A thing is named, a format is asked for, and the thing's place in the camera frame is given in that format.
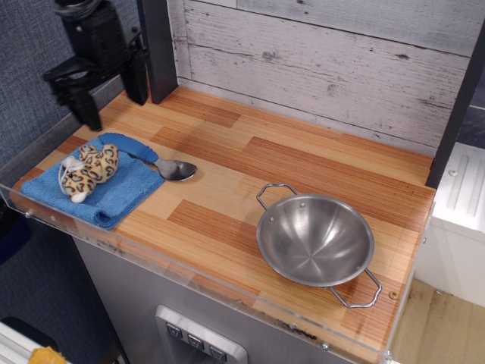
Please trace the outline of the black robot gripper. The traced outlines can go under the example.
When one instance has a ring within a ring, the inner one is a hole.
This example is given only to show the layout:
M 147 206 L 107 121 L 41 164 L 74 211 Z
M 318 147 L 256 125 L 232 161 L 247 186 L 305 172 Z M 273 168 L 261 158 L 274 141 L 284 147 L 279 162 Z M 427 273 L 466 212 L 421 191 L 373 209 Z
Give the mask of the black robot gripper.
M 129 98 L 144 105 L 148 98 L 147 49 L 141 29 L 122 27 L 113 5 L 56 5 L 74 55 L 44 73 L 60 106 L 67 106 L 76 119 L 93 131 L 102 129 L 90 88 L 72 75 L 87 73 L 97 78 L 123 75 Z

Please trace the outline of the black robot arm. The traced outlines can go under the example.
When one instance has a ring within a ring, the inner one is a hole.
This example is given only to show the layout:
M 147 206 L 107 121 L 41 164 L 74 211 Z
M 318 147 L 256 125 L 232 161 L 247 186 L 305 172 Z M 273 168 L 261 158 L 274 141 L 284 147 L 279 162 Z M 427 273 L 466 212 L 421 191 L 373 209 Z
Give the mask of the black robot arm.
M 146 59 L 138 27 L 123 30 L 110 1 L 55 1 L 74 55 L 43 74 L 61 106 L 93 131 L 102 124 L 90 91 L 120 76 L 128 96 L 139 105 L 148 98 Z

